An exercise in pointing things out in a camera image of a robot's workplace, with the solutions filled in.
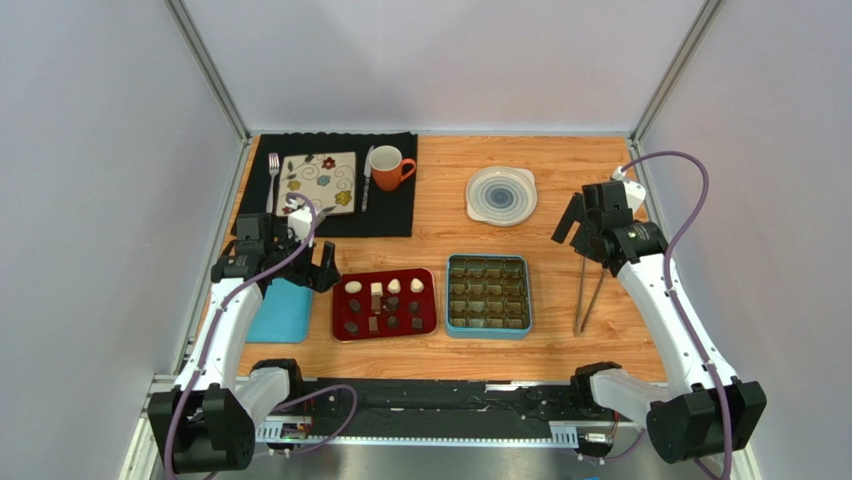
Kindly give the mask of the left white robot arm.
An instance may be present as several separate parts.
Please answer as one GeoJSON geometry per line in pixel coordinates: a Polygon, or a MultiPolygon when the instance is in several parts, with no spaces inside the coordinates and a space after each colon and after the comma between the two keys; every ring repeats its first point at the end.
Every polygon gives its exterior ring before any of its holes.
{"type": "Polygon", "coordinates": [[[291,396],[301,373],[293,360],[266,360],[239,385],[247,335],[266,290],[276,279],[324,293],[338,284],[335,246],[312,261],[315,230],[324,212],[302,207],[285,219],[241,215],[236,237],[210,272],[206,318],[193,351],[170,390],[151,396],[147,416],[164,469],[179,474],[246,469],[256,428],[291,396]]]}

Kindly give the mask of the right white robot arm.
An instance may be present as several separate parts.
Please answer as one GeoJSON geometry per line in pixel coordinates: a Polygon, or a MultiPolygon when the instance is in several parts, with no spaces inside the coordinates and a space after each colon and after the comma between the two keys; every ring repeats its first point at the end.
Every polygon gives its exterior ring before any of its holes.
{"type": "Polygon", "coordinates": [[[552,236],[600,264],[636,305],[662,360],[666,387],[642,381],[614,362],[576,369],[571,378],[590,413],[617,412],[637,422],[669,463],[746,448],[767,406],[756,381],[745,382],[723,358],[690,301],[677,293],[674,261],[658,225],[634,217],[630,183],[583,186],[552,236]]]}

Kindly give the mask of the metal tongs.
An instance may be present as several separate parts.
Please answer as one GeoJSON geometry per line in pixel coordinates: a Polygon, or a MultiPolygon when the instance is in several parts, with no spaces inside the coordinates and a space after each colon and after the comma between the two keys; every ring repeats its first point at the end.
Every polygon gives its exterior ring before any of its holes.
{"type": "Polygon", "coordinates": [[[607,270],[585,257],[581,259],[573,321],[573,335],[575,337],[584,335],[607,276],[607,270]]]}

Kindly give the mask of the white round swirl chocolate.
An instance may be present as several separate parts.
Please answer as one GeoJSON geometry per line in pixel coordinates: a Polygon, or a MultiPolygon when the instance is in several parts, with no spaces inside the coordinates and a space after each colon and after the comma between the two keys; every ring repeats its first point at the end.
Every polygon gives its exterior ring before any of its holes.
{"type": "Polygon", "coordinates": [[[344,290],[348,294],[357,294],[363,288],[363,285],[359,281],[349,281],[345,284],[344,290]]]}

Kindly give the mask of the white cone chocolate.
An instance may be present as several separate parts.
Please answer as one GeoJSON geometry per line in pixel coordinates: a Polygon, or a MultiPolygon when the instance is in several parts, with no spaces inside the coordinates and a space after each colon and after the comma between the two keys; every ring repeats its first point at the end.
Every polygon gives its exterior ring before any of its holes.
{"type": "Polygon", "coordinates": [[[410,283],[410,291],[411,291],[412,293],[420,293],[420,292],[422,292],[424,289],[425,289],[425,285],[424,285],[424,283],[423,283],[420,279],[418,279],[418,278],[413,278],[413,279],[411,280],[411,283],[410,283]]]}
{"type": "Polygon", "coordinates": [[[392,279],[387,284],[387,290],[391,295],[399,294],[402,290],[401,281],[397,278],[392,279]]]}

